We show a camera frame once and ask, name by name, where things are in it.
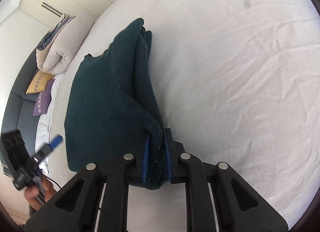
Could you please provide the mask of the purple patterned pillow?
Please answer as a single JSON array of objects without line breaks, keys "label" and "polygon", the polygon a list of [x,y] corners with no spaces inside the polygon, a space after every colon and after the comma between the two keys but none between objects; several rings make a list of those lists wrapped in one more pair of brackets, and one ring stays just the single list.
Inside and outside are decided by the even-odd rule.
[{"label": "purple patterned pillow", "polygon": [[38,117],[48,112],[49,105],[52,101],[51,91],[54,81],[55,79],[48,81],[45,90],[39,93],[33,109],[33,117]]}]

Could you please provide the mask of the dark green sweater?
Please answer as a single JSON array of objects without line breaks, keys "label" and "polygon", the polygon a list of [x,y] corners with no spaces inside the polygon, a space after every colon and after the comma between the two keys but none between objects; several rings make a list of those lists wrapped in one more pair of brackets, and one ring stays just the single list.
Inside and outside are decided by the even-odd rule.
[{"label": "dark green sweater", "polygon": [[143,186],[166,181],[163,121],[152,89],[152,33],[135,19],[98,57],[86,55],[75,74],[65,118],[67,163],[79,172],[88,163],[106,166],[143,147]]}]

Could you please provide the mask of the dark grey headboard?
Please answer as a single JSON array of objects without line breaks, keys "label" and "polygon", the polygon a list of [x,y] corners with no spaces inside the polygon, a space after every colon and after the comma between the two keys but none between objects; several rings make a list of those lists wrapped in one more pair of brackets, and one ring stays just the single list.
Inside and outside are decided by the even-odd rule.
[{"label": "dark grey headboard", "polygon": [[33,50],[22,66],[12,86],[1,128],[1,133],[19,130],[30,155],[35,153],[35,140],[39,117],[33,116],[37,94],[28,94],[27,89],[38,71],[36,51]]}]

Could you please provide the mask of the white bed sheet mattress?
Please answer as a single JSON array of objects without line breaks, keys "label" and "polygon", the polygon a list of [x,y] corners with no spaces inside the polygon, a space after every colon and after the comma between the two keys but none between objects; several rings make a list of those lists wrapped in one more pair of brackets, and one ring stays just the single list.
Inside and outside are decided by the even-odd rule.
[{"label": "white bed sheet mattress", "polygon": [[142,18],[165,127],[186,151],[227,162],[297,224],[319,188],[319,14],[310,0],[116,0],[56,88],[50,134],[64,135],[72,82]]}]

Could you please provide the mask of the white pillow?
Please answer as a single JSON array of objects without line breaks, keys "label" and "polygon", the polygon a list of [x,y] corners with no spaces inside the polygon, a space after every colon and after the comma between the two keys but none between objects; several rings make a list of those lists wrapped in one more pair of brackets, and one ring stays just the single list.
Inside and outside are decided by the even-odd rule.
[{"label": "white pillow", "polygon": [[54,103],[56,100],[57,93],[61,81],[64,77],[64,73],[54,76],[53,85],[50,91],[51,101],[48,105],[48,110],[46,114],[42,114],[39,118],[36,131],[36,140],[35,140],[35,152],[37,152],[45,143],[48,143],[52,138],[50,137],[51,131],[51,122],[53,117]]}]

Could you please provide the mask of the folded beige duvet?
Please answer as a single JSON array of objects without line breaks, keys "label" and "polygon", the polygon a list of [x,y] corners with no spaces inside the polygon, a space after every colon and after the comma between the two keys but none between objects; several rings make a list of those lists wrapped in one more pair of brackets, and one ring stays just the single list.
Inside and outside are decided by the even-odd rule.
[{"label": "folded beige duvet", "polygon": [[89,12],[82,12],[76,16],[63,14],[36,47],[38,69],[51,75],[64,73],[78,53],[96,19]]}]

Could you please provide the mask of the yellow patterned pillow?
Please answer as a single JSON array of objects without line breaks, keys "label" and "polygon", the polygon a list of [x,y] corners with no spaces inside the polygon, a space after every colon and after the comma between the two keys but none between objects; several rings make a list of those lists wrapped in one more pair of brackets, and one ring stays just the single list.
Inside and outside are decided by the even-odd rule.
[{"label": "yellow patterned pillow", "polygon": [[43,92],[46,89],[47,82],[54,78],[53,75],[38,71],[33,77],[26,94],[36,94]]}]

